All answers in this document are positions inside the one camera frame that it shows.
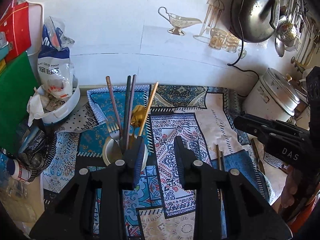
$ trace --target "metal lid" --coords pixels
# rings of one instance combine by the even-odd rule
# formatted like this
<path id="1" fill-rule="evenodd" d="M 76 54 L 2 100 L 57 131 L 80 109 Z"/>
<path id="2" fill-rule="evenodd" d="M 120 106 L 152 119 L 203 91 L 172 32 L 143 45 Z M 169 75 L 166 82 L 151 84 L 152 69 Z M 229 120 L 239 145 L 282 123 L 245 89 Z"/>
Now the metal lid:
<path id="1" fill-rule="evenodd" d="M 294 109 L 300 100 L 296 90 L 289 83 L 291 79 L 290 75 L 285 78 L 277 70 L 268 68 L 261 78 L 261 83 L 288 114 L 294 115 Z"/>

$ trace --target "wok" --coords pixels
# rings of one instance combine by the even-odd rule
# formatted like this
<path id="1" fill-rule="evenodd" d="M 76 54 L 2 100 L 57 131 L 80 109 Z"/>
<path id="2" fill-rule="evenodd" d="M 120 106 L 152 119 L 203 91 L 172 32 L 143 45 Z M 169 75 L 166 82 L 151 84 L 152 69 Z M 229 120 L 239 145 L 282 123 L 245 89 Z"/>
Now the wok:
<path id="1" fill-rule="evenodd" d="M 232 0 L 230 6 L 231 32 L 242 38 L 238 21 L 242 0 Z M 269 39 L 274 29 L 270 25 L 274 0 L 244 0 L 240 13 L 240 23 L 245 42 L 258 43 Z"/>

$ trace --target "patterned tablecloth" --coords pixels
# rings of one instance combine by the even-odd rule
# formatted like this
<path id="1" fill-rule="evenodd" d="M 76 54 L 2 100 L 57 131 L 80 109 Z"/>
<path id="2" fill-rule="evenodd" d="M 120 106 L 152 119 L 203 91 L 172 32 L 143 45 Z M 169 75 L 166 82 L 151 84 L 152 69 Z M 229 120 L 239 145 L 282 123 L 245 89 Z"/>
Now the patterned tablecloth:
<path id="1" fill-rule="evenodd" d="M 114 87 L 121 120 L 125 89 L 125 86 Z M 149 85 L 138 85 L 133 107 L 146 106 L 151 89 Z M 75 171 L 83 167 L 92 171 L 105 167 L 101 154 L 109 134 L 104 120 L 116 118 L 108 88 L 89 90 L 87 95 L 89 103 L 75 109 L 57 133 L 57 155 L 43 173 L 45 205 Z M 233 118 L 239 111 L 237 94 L 232 90 L 159 85 L 143 131 L 148 148 L 147 166 L 135 190 L 123 191 L 128 239 L 192 239 L 195 192 L 183 190 L 179 183 L 173 150 L 177 135 L 198 159 L 214 168 L 217 167 L 215 145 L 219 144 L 227 170 L 239 169 L 269 200 L 270 187 L 254 165 L 248 136 L 233 126 Z M 94 234 L 99 234 L 100 194 L 101 190 L 97 190 Z"/>

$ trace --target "red box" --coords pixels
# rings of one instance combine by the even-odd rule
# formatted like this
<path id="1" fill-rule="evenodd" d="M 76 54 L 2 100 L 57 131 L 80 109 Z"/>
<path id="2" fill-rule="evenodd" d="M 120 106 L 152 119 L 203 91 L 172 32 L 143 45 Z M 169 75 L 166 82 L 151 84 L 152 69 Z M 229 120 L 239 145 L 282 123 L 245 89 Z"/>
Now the red box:
<path id="1" fill-rule="evenodd" d="M 4 32 L 9 42 L 9 53 L 5 61 L 19 56 L 31 47 L 29 31 L 29 4 L 27 2 L 17 4 L 13 0 L 7 13 L 0 20 L 0 32 Z"/>

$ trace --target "green board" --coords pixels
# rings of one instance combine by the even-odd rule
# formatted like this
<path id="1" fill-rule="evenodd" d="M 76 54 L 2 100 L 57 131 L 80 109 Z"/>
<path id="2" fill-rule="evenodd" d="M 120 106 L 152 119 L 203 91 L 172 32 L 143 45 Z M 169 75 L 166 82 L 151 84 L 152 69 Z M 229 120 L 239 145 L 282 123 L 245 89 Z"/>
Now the green board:
<path id="1" fill-rule="evenodd" d="M 0 147 L 13 155 L 19 144 L 15 130 L 27 113 L 27 103 L 38 87 L 28 55 L 23 52 L 0 74 Z"/>

